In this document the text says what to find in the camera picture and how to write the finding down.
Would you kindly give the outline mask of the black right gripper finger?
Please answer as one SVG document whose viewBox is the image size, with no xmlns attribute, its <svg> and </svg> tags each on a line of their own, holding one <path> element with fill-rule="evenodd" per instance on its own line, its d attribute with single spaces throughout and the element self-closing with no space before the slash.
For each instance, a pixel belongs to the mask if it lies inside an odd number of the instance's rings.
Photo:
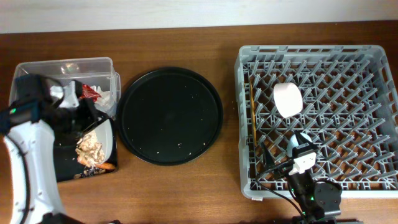
<svg viewBox="0 0 398 224">
<path fill-rule="evenodd" d="M 265 177 L 266 174 L 273 173 L 277 168 L 267 146 L 263 142 L 261 143 L 261 149 L 264 170 L 261 172 L 260 177 Z"/>
<path fill-rule="evenodd" d="M 295 131 L 294 133 L 298 142 L 298 146 L 296 146 L 297 149 L 317 149 L 317 146 L 308 140 L 303 133 L 299 131 Z"/>
</svg>

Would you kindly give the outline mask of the light blue cup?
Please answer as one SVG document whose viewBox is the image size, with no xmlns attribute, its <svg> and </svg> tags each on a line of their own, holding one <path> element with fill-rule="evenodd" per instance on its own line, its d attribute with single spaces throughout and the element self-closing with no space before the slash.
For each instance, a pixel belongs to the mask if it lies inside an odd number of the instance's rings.
<svg viewBox="0 0 398 224">
<path fill-rule="evenodd" d="M 302 135 L 305 139 L 307 139 L 307 140 L 309 140 L 310 142 L 312 142 L 312 139 L 311 139 L 311 137 L 310 137 L 309 135 L 307 135 L 307 134 L 305 134 L 305 133 L 301 133 L 301 135 Z M 294 148 L 294 147 L 297 147 L 298 145 L 299 145 L 298 140 L 297 140 L 297 138 L 296 138 L 296 135 L 294 134 L 294 135 L 290 138 L 289 143 L 288 143 L 288 146 L 287 146 L 287 149 L 286 149 L 286 152 L 287 152 L 287 156 L 288 156 L 288 157 L 292 157 L 293 148 Z"/>
</svg>

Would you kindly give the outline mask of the red snack wrapper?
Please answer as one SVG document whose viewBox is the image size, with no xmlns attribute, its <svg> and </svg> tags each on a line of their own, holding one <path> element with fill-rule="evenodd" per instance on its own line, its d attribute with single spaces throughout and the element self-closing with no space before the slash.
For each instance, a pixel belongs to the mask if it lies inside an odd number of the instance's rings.
<svg viewBox="0 0 398 224">
<path fill-rule="evenodd" d="M 101 98 L 101 95 L 94 91 L 90 86 L 83 84 L 80 98 L 89 98 L 95 102 L 98 98 Z"/>
</svg>

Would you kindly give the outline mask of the white tissue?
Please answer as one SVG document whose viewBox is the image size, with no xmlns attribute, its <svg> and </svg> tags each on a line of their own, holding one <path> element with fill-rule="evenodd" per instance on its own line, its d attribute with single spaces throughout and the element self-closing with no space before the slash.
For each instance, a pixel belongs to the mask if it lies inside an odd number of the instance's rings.
<svg viewBox="0 0 398 224">
<path fill-rule="evenodd" d="M 99 94 L 95 101 L 95 108 L 106 113 L 108 116 L 114 115 L 115 99 L 110 90 L 103 91 L 100 86 L 91 86 L 91 88 Z"/>
</svg>

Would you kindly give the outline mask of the pink bowl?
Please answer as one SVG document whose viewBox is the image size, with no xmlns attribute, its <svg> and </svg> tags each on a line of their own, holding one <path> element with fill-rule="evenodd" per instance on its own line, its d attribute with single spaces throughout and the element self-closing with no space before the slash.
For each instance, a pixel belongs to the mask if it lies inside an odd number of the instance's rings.
<svg viewBox="0 0 398 224">
<path fill-rule="evenodd" d="M 273 90 L 275 106 L 283 118 L 299 114 L 303 110 L 303 98 L 294 83 L 278 83 Z"/>
</svg>

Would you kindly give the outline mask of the orange carrot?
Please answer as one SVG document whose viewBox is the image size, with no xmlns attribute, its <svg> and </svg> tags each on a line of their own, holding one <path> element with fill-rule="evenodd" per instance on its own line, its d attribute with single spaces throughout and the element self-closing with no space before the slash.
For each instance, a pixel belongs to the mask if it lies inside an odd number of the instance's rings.
<svg viewBox="0 0 398 224">
<path fill-rule="evenodd" d="M 103 163 L 103 164 L 90 164 L 84 157 L 78 156 L 77 161 L 87 167 L 96 167 L 99 169 L 105 169 L 105 170 L 115 170 L 116 166 L 110 163 Z"/>
</svg>

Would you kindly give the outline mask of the wooden chopstick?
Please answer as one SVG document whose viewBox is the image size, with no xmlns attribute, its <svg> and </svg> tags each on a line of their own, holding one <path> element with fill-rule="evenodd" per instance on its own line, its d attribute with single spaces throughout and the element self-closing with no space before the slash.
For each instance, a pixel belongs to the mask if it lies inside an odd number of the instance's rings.
<svg viewBox="0 0 398 224">
<path fill-rule="evenodd" d="M 254 144 L 254 148 L 257 148 L 256 115 L 255 115 L 255 111 L 254 111 L 254 96 L 253 96 L 252 80 L 249 80 L 249 96 L 250 96 L 250 105 L 251 105 L 253 144 Z"/>
</svg>

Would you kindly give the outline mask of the grey plate with food scraps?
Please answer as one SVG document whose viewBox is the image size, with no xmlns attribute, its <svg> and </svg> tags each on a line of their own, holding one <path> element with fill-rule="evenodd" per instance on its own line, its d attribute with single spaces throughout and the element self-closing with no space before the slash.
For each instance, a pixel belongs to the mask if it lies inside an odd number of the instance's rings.
<svg viewBox="0 0 398 224">
<path fill-rule="evenodd" d="M 104 159 L 101 163 L 105 163 L 110 158 L 113 151 L 114 134 L 112 121 L 112 119 L 106 119 L 94 129 L 97 140 L 102 144 L 101 149 L 104 152 Z"/>
</svg>

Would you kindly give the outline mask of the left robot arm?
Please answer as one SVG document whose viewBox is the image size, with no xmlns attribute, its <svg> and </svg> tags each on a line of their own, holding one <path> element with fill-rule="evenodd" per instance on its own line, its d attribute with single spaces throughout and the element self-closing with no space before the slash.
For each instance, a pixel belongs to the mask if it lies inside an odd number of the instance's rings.
<svg viewBox="0 0 398 224">
<path fill-rule="evenodd" d="M 58 192 L 53 163 L 55 135 L 75 138 L 98 125 L 93 100 L 83 85 L 28 74 L 13 81 L 17 100 L 1 110 L 1 135 L 11 161 L 11 223 L 77 223 Z"/>
</svg>

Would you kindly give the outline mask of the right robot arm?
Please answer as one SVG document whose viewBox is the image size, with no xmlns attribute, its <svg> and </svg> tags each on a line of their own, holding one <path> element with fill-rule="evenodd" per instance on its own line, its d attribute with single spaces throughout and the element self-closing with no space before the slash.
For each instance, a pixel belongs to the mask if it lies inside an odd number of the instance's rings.
<svg viewBox="0 0 398 224">
<path fill-rule="evenodd" d="M 292 200 L 265 185 L 259 186 L 295 207 L 300 215 L 293 217 L 292 223 L 336 223 L 336 217 L 341 215 L 342 187 L 330 180 L 315 180 L 310 169 L 315 166 L 318 147 L 304 133 L 296 131 L 293 138 L 297 143 L 291 149 L 292 155 L 279 164 L 274 162 L 266 145 L 260 144 L 264 171 L 256 176 L 256 182 L 267 174 L 287 181 Z"/>
</svg>

